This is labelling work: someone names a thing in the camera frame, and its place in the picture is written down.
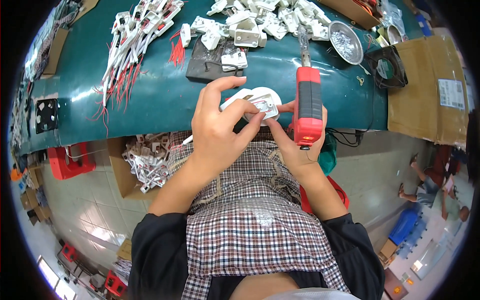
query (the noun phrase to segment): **green workbench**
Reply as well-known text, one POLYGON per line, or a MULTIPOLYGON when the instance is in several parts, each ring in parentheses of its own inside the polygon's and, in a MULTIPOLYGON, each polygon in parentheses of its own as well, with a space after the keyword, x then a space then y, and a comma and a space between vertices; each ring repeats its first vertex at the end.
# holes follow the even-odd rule
MULTIPOLYGON (((403 2, 391 2, 402 9, 409 38, 422 36, 415 17, 403 2)), ((91 118, 98 110, 95 102, 102 101, 102 96, 95 93, 93 87, 100 86, 107 66, 107 43, 112 40, 110 28, 113 20, 116 13, 127 11, 132 3, 136 4, 137 1, 101 0, 94 9, 73 24, 63 46, 56 75, 35 82, 32 91, 32 98, 52 95, 58 97, 58 129, 35 134, 35 106, 31 105, 30 124, 24 121, 22 126, 22 154, 107 138, 102 119, 90 121, 87 118, 91 118), (26 126, 30 126, 30 138, 26 135, 26 126)), ((148 72, 140 74, 135 82, 125 113, 125 99, 119 110, 116 104, 113 110, 111 104, 108 104, 108 138, 190 128, 198 94, 205 86, 190 82, 185 77, 194 40, 186 49, 187 59, 181 70, 174 67, 173 63, 167 63, 171 53, 168 39, 180 29, 182 23, 191 24, 197 15, 208 17, 206 12, 213 3, 213 0, 185 3, 174 18, 175 24, 150 44, 142 64, 142 70, 148 72)), ((319 6, 332 21, 350 23, 350 19, 342 14, 321 4, 319 6)), ((222 22, 226 16, 219 13, 211 18, 222 22)), ((367 32, 355 32, 366 50, 368 42, 363 34, 367 32)), ((366 129, 372 123, 371 129, 386 130, 387 91, 375 87, 372 77, 366 75, 360 66, 350 65, 334 56, 334 50, 327 53, 329 47, 329 41, 310 42, 312 66, 318 68, 321 74, 322 100, 328 109, 328 127, 366 129), (357 76, 364 78, 362 86, 357 76)), ((279 94, 283 103, 293 100, 295 73, 300 66, 299 56, 298 40, 292 34, 287 34, 281 41, 268 36, 265 48, 251 48, 248 52, 249 66, 244 70, 247 83, 243 87, 270 87, 279 94)), ((232 96, 237 90, 225 91, 222 98, 232 96)), ((282 114, 279 121, 283 126, 288 126, 291 114, 282 114)))

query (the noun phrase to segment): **sandal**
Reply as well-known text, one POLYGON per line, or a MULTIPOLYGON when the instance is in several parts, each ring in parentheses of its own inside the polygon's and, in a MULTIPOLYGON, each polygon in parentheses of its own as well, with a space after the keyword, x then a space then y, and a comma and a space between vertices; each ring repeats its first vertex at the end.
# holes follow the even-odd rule
POLYGON ((400 193, 403 190, 403 183, 400 184, 400 187, 398 188, 398 196, 400 197, 400 193))
POLYGON ((419 154, 415 154, 414 156, 412 156, 412 158, 410 159, 410 164, 409 166, 411 166, 413 163, 417 162, 417 158, 419 157, 419 154))

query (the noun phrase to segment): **red stool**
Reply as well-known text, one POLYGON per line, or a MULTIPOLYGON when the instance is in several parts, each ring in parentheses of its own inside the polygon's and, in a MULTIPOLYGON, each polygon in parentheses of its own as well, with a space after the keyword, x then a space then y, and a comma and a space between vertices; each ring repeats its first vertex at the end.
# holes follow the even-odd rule
POLYGON ((120 278, 113 275, 111 270, 108 271, 105 287, 115 296, 121 296, 127 289, 127 286, 124 285, 120 278))
MULTIPOLYGON (((333 179, 330 178, 330 176, 327 176, 327 179, 335 188, 336 192, 338 193, 338 196, 340 196, 340 199, 343 201, 343 205, 345 205, 345 208, 348 209, 348 206, 350 205, 350 200, 348 199, 347 194, 333 179)), ((302 186, 300 186, 300 197, 301 197, 302 210, 306 213, 313 214, 312 208, 310 207, 310 202, 308 202, 307 193, 305 192, 302 186)))
POLYGON ((65 243, 65 245, 63 245, 63 249, 61 250, 61 253, 63 254, 63 256, 65 256, 65 258, 69 261, 69 262, 73 262, 74 260, 77 259, 77 250, 69 245, 68 243, 65 243))
POLYGON ((72 158, 68 158, 67 164, 67 152, 65 147, 58 148, 49 148, 48 149, 48 159, 50 161, 50 167, 52 168, 53 177, 58 180, 64 180, 68 178, 75 177, 77 175, 88 173, 95 170, 95 162, 90 162, 88 160, 87 152, 87 143, 78 143, 76 144, 80 147, 80 152, 82 156, 78 161, 73 161, 72 158))

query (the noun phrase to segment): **white wire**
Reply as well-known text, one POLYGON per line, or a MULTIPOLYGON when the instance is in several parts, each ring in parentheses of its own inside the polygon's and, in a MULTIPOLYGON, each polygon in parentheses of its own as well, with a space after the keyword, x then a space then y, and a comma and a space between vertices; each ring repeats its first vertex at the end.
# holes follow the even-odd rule
POLYGON ((66 151, 66 153, 67 153, 67 156, 70 157, 70 158, 80 158, 80 157, 82 157, 82 156, 89 155, 89 154, 93 154, 93 153, 97 153, 97 152, 100 152, 100 151, 107 151, 107 149, 100 149, 100 150, 96 150, 96 151, 93 151, 93 152, 85 153, 85 154, 82 154, 82 155, 79 155, 79 156, 70 156, 70 154, 68 154, 68 147, 65 147, 65 151, 66 151))

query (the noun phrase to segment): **plaid apron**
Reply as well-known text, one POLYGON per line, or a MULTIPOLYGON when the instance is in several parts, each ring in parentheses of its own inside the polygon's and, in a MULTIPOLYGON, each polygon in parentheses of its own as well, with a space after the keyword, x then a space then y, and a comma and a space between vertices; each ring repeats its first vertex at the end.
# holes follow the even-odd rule
MULTIPOLYGON (((193 151, 192 143, 175 147, 190 134, 170 134, 171 174, 193 151)), ((183 299, 207 299, 214 276, 294 270, 320 272, 329 288, 349 292, 320 221, 301 210, 299 184, 269 132, 196 195, 189 213, 183 299)))

